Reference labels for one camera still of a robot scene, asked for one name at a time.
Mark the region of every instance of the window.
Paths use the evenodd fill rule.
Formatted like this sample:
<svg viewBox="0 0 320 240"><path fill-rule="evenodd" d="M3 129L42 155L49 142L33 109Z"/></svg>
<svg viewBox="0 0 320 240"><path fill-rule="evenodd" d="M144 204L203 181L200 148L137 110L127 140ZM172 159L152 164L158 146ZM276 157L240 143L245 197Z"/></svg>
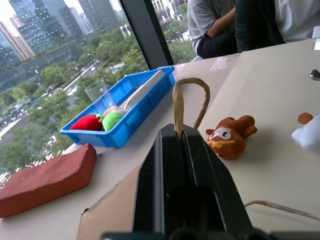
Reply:
<svg viewBox="0 0 320 240"><path fill-rule="evenodd" d="M190 62L197 55L193 50L188 30L188 0L152 0L157 1L164 11L156 10L163 35L175 64Z"/></svg>
<svg viewBox="0 0 320 240"><path fill-rule="evenodd" d="M0 82L5 83L0 85L0 132L8 131L0 134L5 139L0 140L0 167L6 179L72 144L59 129L91 104L85 87L100 79L112 87L125 75L149 69L126 14L109 1L72 0L67 4L76 4L67 5L59 0L49 5L37 0L32 7L30 0L10 2L14 4L7 12L17 15L21 26L0 38ZM155 6L162 8L159 0ZM22 39L19 46L17 37Z"/></svg>

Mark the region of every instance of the white plush toy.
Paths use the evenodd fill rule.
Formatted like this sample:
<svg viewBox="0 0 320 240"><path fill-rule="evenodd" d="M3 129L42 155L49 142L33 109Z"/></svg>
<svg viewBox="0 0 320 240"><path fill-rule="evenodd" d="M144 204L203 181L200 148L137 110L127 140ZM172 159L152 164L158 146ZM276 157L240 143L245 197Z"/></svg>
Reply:
<svg viewBox="0 0 320 240"><path fill-rule="evenodd" d="M292 138L304 150L320 154L320 115L313 118L305 112L298 117L298 122L305 126L295 130Z"/></svg>

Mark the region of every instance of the red brick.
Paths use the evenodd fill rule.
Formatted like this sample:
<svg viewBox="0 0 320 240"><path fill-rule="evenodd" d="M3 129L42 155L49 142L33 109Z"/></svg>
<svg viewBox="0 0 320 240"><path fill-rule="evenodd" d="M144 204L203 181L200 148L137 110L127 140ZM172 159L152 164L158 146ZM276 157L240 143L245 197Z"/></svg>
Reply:
<svg viewBox="0 0 320 240"><path fill-rule="evenodd" d="M86 187L97 153L90 144L45 163L22 169L0 189L0 218L22 213Z"/></svg>

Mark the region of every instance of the green ball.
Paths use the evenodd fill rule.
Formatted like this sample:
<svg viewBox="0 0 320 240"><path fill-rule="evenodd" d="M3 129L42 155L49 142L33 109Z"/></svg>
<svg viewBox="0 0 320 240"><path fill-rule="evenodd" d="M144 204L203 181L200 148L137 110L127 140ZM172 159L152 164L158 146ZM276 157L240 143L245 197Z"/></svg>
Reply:
<svg viewBox="0 0 320 240"><path fill-rule="evenodd" d="M124 116L123 112L110 112L102 121L103 128L106 132L110 131Z"/></svg>

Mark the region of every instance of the white table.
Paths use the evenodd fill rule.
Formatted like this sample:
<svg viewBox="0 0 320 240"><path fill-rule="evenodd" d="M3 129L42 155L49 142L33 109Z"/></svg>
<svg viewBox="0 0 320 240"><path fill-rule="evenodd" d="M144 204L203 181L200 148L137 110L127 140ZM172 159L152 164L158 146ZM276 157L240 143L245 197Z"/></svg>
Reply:
<svg viewBox="0 0 320 240"><path fill-rule="evenodd" d="M211 100L227 78L238 54L175 66L175 79L197 77L211 90ZM196 85L183 87L184 123L193 126L204 100ZM172 93L169 92L121 149L96 147L98 155L89 186L21 214L0 219L1 240L73 240L81 214L113 188L147 156L157 132L173 123ZM80 148L72 145L66 153Z"/></svg>
<svg viewBox="0 0 320 240"><path fill-rule="evenodd" d="M220 88L199 131L214 129L225 117L252 115L258 132L244 155L223 161L242 201L267 200L320 217L320 155L304 151L291 134L297 118L320 114L320 81L313 69L312 40L244 52ZM319 231L320 222L261 205L247 208L264 231Z"/></svg>

